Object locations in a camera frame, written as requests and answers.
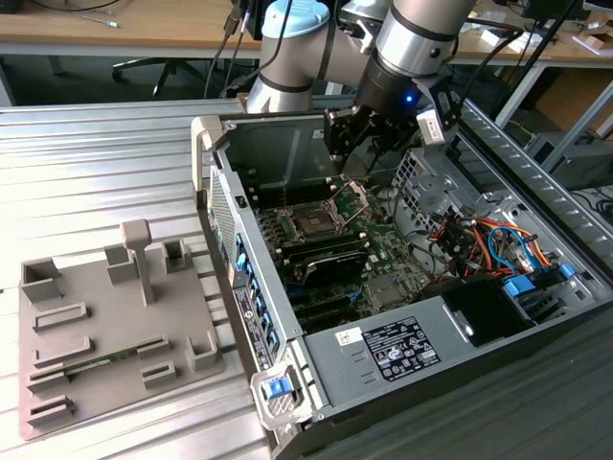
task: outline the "motherboard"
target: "motherboard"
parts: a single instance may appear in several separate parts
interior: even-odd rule
[[[411,303],[429,283],[393,224],[392,203],[366,181],[339,177],[298,192],[269,189],[258,202],[270,255],[311,334]]]

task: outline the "wooden desk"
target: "wooden desk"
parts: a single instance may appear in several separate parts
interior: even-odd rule
[[[483,12],[504,12],[506,14],[505,22],[524,27],[524,24],[531,23],[532,20],[528,18],[522,18],[519,14],[511,11],[509,8],[495,5],[490,0],[483,0],[479,4],[475,11],[479,13]],[[524,98],[528,95],[531,89],[534,87],[544,70],[548,67],[564,67],[564,68],[591,68],[591,69],[612,69],[613,58],[611,57],[599,57],[589,50],[585,49],[573,40],[573,33],[565,32],[564,26],[557,33],[559,40],[556,43],[550,43],[538,61],[526,74],[524,80],[522,80],[509,97],[509,100],[501,110],[498,117],[496,117],[496,124],[503,127],[511,118],[512,114],[522,103]],[[478,64],[483,58],[491,52],[492,46],[488,45],[481,39],[481,29],[470,30],[463,34],[460,34],[460,45],[458,47],[458,53],[453,59],[452,63],[456,64]],[[521,65],[525,65],[532,52],[527,52]],[[517,60],[521,55],[514,52],[509,47],[504,48],[496,57],[489,63],[489,65],[516,65]]]
[[[53,0],[43,1],[54,5]],[[83,14],[112,19],[119,23],[119,28],[98,24],[68,12],[45,10],[26,1],[21,13],[0,14],[0,42],[3,43],[0,54],[9,51],[8,44],[12,43],[156,47],[167,50],[192,48],[192,58],[205,57],[203,53],[210,53],[219,46],[223,38],[223,24],[232,3],[230,0],[123,0],[109,8],[115,12],[112,16],[98,12]],[[238,34],[235,34],[228,41],[230,53],[237,39]],[[258,51],[260,44],[245,34],[240,48]]]
[[[0,14],[0,56],[212,58],[231,8],[230,0],[124,0],[110,7],[112,16],[84,13],[120,26],[113,28],[26,0],[19,14]],[[237,40],[230,37],[221,58],[232,55]],[[237,56],[259,58],[260,43],[245,33]],[[0,68],[0,107],[6,105],[12,96]]]
[[[222,27],[231,8],[230,0],[124,0],[111,7],[115,29],[67,12],[44,10],[26,1],[23,12],[0,14],[0,56],[112,56],[152,58],[211,58],[222,39]],[[477,12],[503,11],[506,21],[523,25],[528,19],[505,7],[483,0]],[[90,13],[97,17],[109,17]],[[492,47],[480,38],[480,31],[460,35],[460,46],[453,63],[478,64]],[[561,32],[560,41],[549,45],[512,95],[497,119],[504,125],[547,67],[613,68],[613,59],[598,57]],[[231,37],[222,58],[229,57],[238,35]],[[239,58],[258,58],[260,43],[246,34]],[[514,65],[519,55],[506,48],[490,65]],[[10,102],[3,89],[0,69],[0,106]]]

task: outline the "blue tab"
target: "blue tab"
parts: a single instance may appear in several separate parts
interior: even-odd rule
[[[268,329],[268,326],[270,326],[272,324],[272,319],[270,319],[270,313],[267,311],[261,320],[261,328],[264,330],[264,332],[266,332],[266,330]]]
[[[273,353],[276,353],[279,349],[279,338],[277,337],[277,333],[275,331],[271,331],[268,336],[270,338],[270,348],[272,349]]]
[[[237,270],[242,271],[245,269],[245,265],[247,264],[247,255],[243,252],[238,256],[237,260]]]
[[[261,295],[256,297],[256,313],[258,316],[261,316],[262,313],[266,310],[266,305],[264,304],[264,300],[261,298]]]
[[[512,297],[518,297],[534,289],[536,286],[526,275],[515,276],[505,283],[505,290]]]
[[[573,268],[572,265],[570,264],[562,264],[559,266],[559,271],[562,272],[562,274],[566,277],[566,278],[572,278],[575,276],[575,269]]]
[[[264,384],[264,394],[268,400],[274,400],[281,396],[289,395],[292,392],[289,377],[270,380]]]

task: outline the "power supply label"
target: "power supply label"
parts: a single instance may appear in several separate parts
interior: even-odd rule
[[[366,331],[362,337],[387,381],[441,362],[414,316]]]

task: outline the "corrugated metal surface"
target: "corrugated metal surface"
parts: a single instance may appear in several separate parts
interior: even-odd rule
[[[190,122],[235,101],[11,109],[0,115],[0,452],[15,458],[268,459],[193,205]],[[18,435],[19,262],[60,266],[103,257],[117,224],[149,219],[152,237],[182,237],[197,255],[226,370],[30,443]]]
[[[189,121],[235,102],[12,109],[0,115],[0,452],[15,458],[267,459],[191,202]],[[44,441],[17,434],[16,259],[99,258],[126,217],[199,256],[226,371]],[[613,458],[613,312],[548,349],[314,455],[334,459]]]

